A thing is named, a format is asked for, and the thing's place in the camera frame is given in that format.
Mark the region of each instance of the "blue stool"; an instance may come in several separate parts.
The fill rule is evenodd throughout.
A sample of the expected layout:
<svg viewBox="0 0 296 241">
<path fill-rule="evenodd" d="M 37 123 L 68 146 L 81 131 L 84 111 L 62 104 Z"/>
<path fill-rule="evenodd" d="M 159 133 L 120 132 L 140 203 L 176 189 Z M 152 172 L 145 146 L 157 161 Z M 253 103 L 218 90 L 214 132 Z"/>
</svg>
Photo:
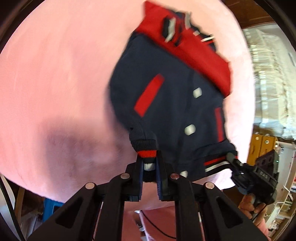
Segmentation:
<svg viewBox="0 0 296 241">
<path fill-rule="evenodd" d="M 44 200 L 43 222 L 49 219 L 49 217 L 62 205 L 63 205 L 62 202 L 56 202 L 46 198 Z"/>
</svg>

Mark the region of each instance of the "silver rivet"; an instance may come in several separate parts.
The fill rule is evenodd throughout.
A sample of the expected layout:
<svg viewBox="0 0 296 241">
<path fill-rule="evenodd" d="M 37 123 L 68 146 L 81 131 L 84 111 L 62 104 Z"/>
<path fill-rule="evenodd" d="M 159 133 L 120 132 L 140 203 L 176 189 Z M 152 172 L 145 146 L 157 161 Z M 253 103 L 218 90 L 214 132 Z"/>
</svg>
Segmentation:
<svg viewBox="0 0 296 241">
<path fill-rule="evenodd" d="M 180 173 L 180 175 L 183 176 L 183 177 L 187 177 L 188 176 L 188 171 L 182 171 Z"/>
<path fill-rule="evenodd" d="M 193 91 L 193 97 L 196 99 L 198 97 L 200 97 L 202 95 L 202 89 L 201 88 L 197 88 Z"/>
<path fill-rule="evenodd" d="M 177 180 L 177 179 L 180 178 L 180 175 L 177 174 L 177 173 L 172 173 L 172 174 L 170 175 L 170 177 L 171 177 L 171 179 Z"/>
<path fill-rule="evenodd" d="M 85 184 L 85 188 L 86 189 L 93 189 L 94 188 L 94 186 L 95 186 L 95 184 L 94 183 L 87 183 L 87 184 Z"/>
<path fill-rule="evenodd" d="M 207 189 L 213 189 L 213 188 L 215 187 L 215 185 L 214 185 L 214 183 L 207 182 L 207 183 L 205 184 L 205 187 L 206 187 Z"/>
<path fill-rule="evenodd" d="M 195 132 L 196 128 L 195 125 L 189 125 L 185 128 L 184 132 L 187 136 L 193 134 Z"/>
<path fill-rule="evenodd" d="M 128 173 L 123 173 L 120 175 L 121 179 L 128 179 L 130 175 Z"/>
</svg>

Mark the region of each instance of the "screw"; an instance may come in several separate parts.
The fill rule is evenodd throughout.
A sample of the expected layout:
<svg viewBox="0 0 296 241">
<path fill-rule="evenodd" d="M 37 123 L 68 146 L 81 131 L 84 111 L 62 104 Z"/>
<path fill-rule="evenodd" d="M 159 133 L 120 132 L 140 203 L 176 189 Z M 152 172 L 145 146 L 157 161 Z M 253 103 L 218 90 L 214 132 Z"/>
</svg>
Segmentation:
<svg viewBox="0 0 296 241">
<path fill-rule="evenodd" d="M 121 179 L 128 179 L 130 175 L 128 173 L 123 173 L 120 175 Z"/>
<path fill-rule="evenodd" d="M 85 188 L 88 189 L 88 190 L 93 189 L 94 186 L 95 186 L 94 183 L 87 183 L 87 184 L 85 184 Z"/>
<path fill-rule="evenodd" d="M 214 183 L 207 182 L 207 183 L 205 184 L 205 187 L 206 187 L 207 189 L 213 189 L 213 188 L 215 187 L 215 185 L 214 185 Z"/>
<path fill-rule="evenodd" d="M 172 173 L 172 174 L 170 175 L 170 177 L 171 177 L 171 179 L 177 180 L 177 179 L 180 178 L 180 175 L 177 174 L 177 173 Z"/>
</svg>

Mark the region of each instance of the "human hand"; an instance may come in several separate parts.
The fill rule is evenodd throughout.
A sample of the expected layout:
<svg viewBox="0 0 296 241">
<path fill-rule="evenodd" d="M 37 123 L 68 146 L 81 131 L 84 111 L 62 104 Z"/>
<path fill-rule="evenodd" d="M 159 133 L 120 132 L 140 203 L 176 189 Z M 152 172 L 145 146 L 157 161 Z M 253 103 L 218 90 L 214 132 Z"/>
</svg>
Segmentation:
<svg viewBox="0 0 296 241">
<path fill-rule="evenodd" d="M 242 201 L 239 204 L 239 209 L 249 218 L 252 218 L 252 214 L 250 212 L 259 213 L 254 221 L 254 224 L 258 226 L 266 212 L 267 212 L 267 206 L 265 206 L 265 203 L 260 203 L 256 208 L 252 204 L 254 196 L 252 194 L 245 195 L 242 199 Z"/>
</svg>

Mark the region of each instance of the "white button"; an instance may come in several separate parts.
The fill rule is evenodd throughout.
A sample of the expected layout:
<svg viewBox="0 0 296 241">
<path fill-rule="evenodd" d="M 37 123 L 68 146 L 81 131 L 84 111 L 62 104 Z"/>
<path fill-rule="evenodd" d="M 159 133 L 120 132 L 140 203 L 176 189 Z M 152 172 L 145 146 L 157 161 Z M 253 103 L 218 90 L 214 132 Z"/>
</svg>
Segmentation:
<svg viewBox="0 0 296 241">
<path fill-rule="evenodd" d="M 185 128 L 184 132 L 187 136 L 193 134 L 195 132 L 196 128 L 194 125 L 189 125 Z"/>
<path fill-rule="evenodd" d="M 202 95 L 202 89 L 201 88 L 197 88 L 193 91 L 193 96 L 194 98 L 198 98 Z"/>
<path fill-rule="evenodd" d="M 180 175 L 183 176 L 183 177 L 187 177 L 188 176 L 188 171 L 182 171 L 180 173 Z"/>
</svg>

